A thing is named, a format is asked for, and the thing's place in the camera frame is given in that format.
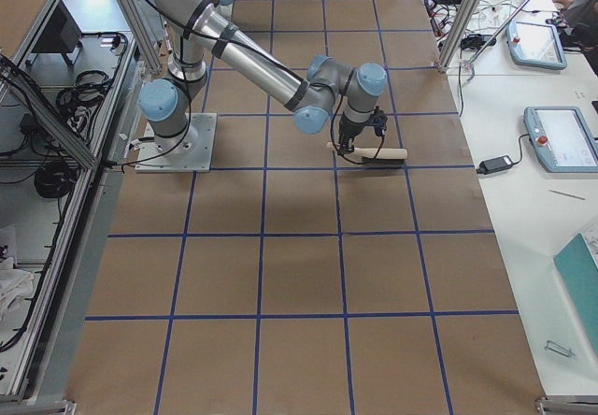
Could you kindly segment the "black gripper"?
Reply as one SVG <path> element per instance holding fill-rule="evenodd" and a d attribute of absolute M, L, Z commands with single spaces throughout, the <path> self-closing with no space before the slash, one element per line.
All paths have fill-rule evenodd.
<path fill-rule="evenodd" d="M 362 132 L 363 124 L 353 122 L 348 118 L 342 118 L 338 125 L 338 154 L 352 154 L 355 151 L 353 145 L 355 138 Z"/>

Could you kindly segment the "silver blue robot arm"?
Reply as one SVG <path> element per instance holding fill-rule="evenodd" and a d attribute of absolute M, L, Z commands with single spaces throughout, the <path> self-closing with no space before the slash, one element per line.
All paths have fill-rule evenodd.
<path fill-rule="evenodd" d="M 376 136 L 386 135 L 387 116 L 377 101 L 387 86 L 386 70 L 379 64 L 357 67 L 318 55 L 306 76 L 300 77 L 262 49 L 217 8 L 235 0 L 149 0 L 169 23 L 174 53 L 172 75 L 206 68 L 204 53 L 231 66 L 293 114 L 295 126 L 313 135 L 333 116 L 337 100 L 347 105 L 338 123 L 335 151 L 354 152 L 354 140 L 366 127 Z"/>

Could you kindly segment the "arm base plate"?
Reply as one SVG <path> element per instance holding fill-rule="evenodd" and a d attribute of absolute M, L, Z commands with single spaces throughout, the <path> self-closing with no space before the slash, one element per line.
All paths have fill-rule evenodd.
<path fill-rule="evenodd" d="M 153 133 L 146 123 L 144 136 L 152 137 L 144 142 L 135 163 L 139 173 L 206 173 L 210 171 L 218 115 L 216 113 L 192 113 L 191 123 L 185 136 L 162 138 Z"/>

